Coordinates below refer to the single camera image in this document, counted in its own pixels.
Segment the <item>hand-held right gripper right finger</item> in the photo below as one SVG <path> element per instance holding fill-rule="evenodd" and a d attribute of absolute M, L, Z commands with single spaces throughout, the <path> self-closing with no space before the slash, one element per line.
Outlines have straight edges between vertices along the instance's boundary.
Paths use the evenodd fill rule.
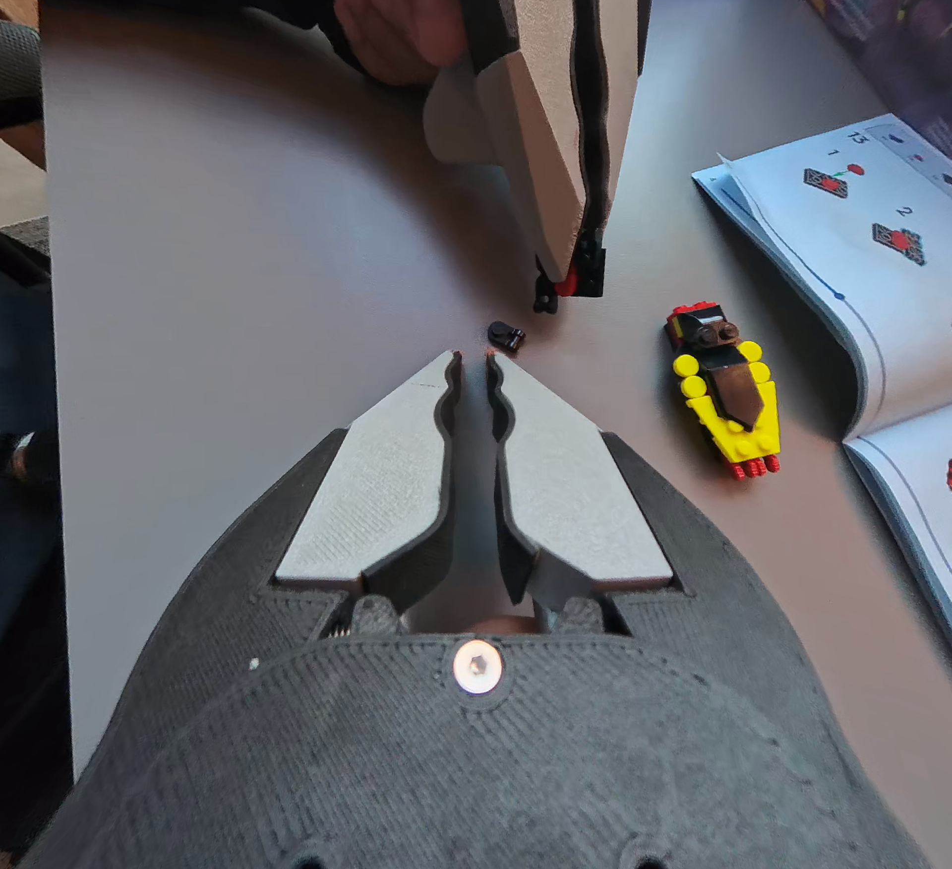
<path fill-rule="evenodd" d="M 600 427 L 514 360 L 485 356 L 499 566 L 513 604 L 669 587 L 674 570 Z"/>

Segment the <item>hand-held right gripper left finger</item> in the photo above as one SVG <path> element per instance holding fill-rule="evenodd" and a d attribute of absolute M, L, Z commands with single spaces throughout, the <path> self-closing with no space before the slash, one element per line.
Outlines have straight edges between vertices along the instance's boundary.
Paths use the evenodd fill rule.
<path fill-rule="evenodd" d="M 399 615 L 446 577 L 462 354 L 448 350 L 347 428 L 274 574 L 280 587 L 376 595 Z"/>

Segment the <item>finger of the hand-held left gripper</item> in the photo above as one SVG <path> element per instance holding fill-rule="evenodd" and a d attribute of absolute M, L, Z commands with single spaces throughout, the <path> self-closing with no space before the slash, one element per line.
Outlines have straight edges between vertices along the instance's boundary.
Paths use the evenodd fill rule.
<path fill-rule="evenodd" d="M 608 220 L 616 195 L 638 85 L 639 0 L 593 0 L 600 157 L 595 184 L 598 219 Z"/>
<path fill-rule="evenodd" d="M 503 170 L 520 227 L 549 278 L 565 278 L 582 232 L 604 231 L 593 0 L 514 0 L 519 48 L 486 69 L 469 49 L 425 101 L 428 148 L 447 164 Z"/>

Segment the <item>yellow black lego model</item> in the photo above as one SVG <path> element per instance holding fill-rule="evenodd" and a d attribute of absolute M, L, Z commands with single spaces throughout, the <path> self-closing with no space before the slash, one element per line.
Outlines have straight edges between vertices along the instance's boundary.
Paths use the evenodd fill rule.
<path fill-rule="evenodd" d="M 685 405 L 732 479 L 778 473 L 777 388 L 760 345 L 741 336 L 720 304 L 708 302 L 676 306 L 664 331 Z"/>

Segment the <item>black red lego assembly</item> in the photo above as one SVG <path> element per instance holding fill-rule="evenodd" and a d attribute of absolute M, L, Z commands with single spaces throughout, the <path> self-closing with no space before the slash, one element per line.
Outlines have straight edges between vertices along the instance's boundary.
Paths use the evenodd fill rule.
<path fill-rule="evenodd" d="M 580 234 L 568 273 L 565 280 L 560 282 L 552 281 L 544 272 L 539 258 L 535 259 L 538 276 L 534 285 L 534 313 L 555 315 L 562 299 L 602 297 L 605 268 L 602 238 L 602 230 Z"/>

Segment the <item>open lego instruction booklet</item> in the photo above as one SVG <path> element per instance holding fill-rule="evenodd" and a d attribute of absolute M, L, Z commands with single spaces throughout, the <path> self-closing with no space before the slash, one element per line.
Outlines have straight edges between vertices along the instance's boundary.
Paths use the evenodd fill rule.
<path fill-rule="evenodd" d="M 692 180 L 850 356 L 842 446 L 950 641 L 950 157 L 884 114 Z"/>

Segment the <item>black office chair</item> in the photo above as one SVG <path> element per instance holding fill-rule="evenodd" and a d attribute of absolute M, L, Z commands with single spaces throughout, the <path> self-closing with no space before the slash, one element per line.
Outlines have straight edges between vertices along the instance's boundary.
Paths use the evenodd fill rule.
<path fill-rule="evenodd" d="M 41 42 L 29 25 L 1 20 L 1 129 L 43 117 Z"/>

